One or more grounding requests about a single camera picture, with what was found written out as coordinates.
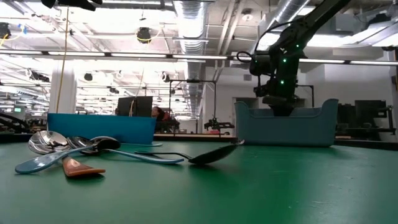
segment ceiling light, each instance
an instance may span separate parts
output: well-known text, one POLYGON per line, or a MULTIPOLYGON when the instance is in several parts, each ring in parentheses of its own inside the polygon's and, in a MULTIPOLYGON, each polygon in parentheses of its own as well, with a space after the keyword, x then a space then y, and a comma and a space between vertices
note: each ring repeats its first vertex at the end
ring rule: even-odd
POLYGON ((42 54, 35 50, 0 50, 0 54, 42 54))
POLYGON ((351 61, 352 65, 382 65, 398 66, 398 62, 377 62, 377 61, 351 61))
MULTIPOLYGON (((50 55, 64 55, 65 52, 49 52, 50 55)), ((101 52, 67 52, 67 56, 105 56, 101 52)))
POLYGON ((135 57, 135 58, 166 58, 166 54, 129 54, 112 53, 113 57, 135 57))
POLYGON ((173 55, 173 58, 180 59, 213 59, 213 60, 226 60, 227 56, 212 56, 212 55, 173 55))
POLYGON ((13 105, 0 105, 0 108, 14 108, 13 105))
POLYGON ((85 74, 85 80, 92 81, 93 80, 93 75, 91 73, 86 73, 85 74))
POLYGON ((250 8, 245 8, 242 10, 242 20, 244 21, 250 21, 253 19, 253 15, 251 14, 252 9, 250 8))
POLYGON ((344 60, 328 60, 328 59, 307 59, 307 58, 301 58, 300 62, 303 63, 344 63, 344 60))

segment computer monitor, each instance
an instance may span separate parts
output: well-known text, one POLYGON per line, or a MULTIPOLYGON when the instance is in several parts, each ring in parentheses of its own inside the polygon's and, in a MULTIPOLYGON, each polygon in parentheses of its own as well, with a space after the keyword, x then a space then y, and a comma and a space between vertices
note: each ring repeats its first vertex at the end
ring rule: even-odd
POLYGON ((129 116, 131 103, 132 115, 141 117, 150 117, 152 111, 152 96, 124 97, 118 100, 119 116, 129 116))
POLYGON ((386 108, 385 100, 356 100, 355 110, 357 118, 386 118, 387 112, 380 109, 386 108))

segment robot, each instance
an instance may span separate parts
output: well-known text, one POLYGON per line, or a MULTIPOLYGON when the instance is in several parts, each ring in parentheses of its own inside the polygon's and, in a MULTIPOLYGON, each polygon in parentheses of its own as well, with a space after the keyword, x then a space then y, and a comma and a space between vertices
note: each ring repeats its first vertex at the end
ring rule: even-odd
POLYGON ((262 102, 273 109, 275 116, 289 116, 294 109, 299 60, 306 58, 303 49, 316 31, 349 2, 350 0, 324 0, 306 16, 265 31, 261 37, 275 28, 290 24, 267 51, 257 51, 257 43, 252 55, 238 52, 238 59, 241 54, 251 57, 250 73, 258 77, 254 92, 257 97, 263 97, 262 102), (261 75, 270 76, 265 85, 261 85, 261 75))

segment teal storage bin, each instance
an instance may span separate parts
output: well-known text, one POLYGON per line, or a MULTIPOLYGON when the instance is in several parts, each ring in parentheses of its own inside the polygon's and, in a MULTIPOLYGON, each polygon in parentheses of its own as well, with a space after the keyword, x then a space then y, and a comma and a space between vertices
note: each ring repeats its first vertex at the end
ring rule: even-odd
POLYGON ((65 137, 109 136, 129 144, 152 144, 154 140, 155 118, 56 113, 49 113, 47 118, 49 131, 65 137))
POLYGON ((289 117, 275 117, 271 109, 249 109, 235 103, 238 139, 245 144, 329 147, 335 141, 338 100, 321 108, 295 108, 289 117))

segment black spoon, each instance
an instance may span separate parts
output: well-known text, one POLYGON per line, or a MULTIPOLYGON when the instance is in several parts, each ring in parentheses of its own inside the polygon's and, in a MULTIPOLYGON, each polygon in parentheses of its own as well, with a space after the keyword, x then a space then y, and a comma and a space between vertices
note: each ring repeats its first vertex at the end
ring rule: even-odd
POLYGON ((209 164, 211 162, 216 162, 220 159, 225 158, 229 154, 231 154, 239 145, 243 144, 244 141, 237 142, 234 144, 230 144, 229 146, 224 146, 218 148, 211 152, 206 152, 202 155, 191 157, 181 152, 144 152, 144 151, 136 151, 134 153, 140 155, 154 156, 154 155, 178 155, 188 159, 188 162, 198 165, 209 164))

